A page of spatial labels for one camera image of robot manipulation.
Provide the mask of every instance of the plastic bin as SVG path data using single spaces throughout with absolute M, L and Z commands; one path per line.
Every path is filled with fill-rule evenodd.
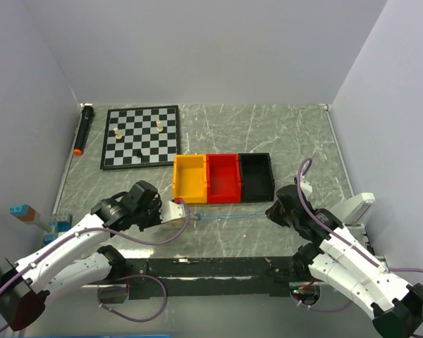
M 205 155 L 176 155 L 172 184 L 174 200 L 207 202 L 207 158 Z
M 207 154 L 207 203 L 240 203 L 238 154 Z
M 240 158 L 241 201 L 265 202 L 274 199 L 274 177 L 268 153 L 243 153 Z

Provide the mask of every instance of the blue cable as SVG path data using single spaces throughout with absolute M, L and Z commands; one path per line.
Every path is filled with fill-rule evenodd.
M 238 218 L 247 218 L 252 216 L 261 216 L 264 215 L 265 210 L 257 211 L 256 213 L 244 213 L 244 214 L 233 214 L 233 215 L 204 215 L 201 213 L 194 213 L 193 215 L 197 218 L 196 220 L 216 220 L 216 219 L 238 219 Z

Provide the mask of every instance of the black and white chessboard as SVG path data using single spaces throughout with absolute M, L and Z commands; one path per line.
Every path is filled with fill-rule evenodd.
M 162 132 L 157 131 L 157 120 L 161 121 Z M 123 135 L 121 139 L 116 138 L 115 127 Z M 180 154 L 178 106 L 108 111 L 102 170 L 172 165 L 176 154 Z

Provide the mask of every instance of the white panel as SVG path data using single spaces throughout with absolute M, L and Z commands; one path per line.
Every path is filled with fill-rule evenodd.
M 374 250 L 391 267 L 423 268 L 423 0 L 387 3 L 331 118 L 355 192 L 376 196 Z
M 29 204 L 50 214 L 78 117 L 67 79 L 22 1 L 0 0 L 0 261 L 41 244 L 43 231 L 8 210 Z
M 81 102 L 333 101 L 386 0 L 25 0 Z

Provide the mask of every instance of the marker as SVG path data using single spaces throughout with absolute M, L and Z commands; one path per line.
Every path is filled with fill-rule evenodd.
M 80 156 L 83 155 L 85 149 L 87 135 L 90 132 L 92 119 L 94 118 L 94 109 L 91 106 L 84 106 L 82 110 L 82 119 L 78 127 L 77 139 L 73 146 L 73 154 Z

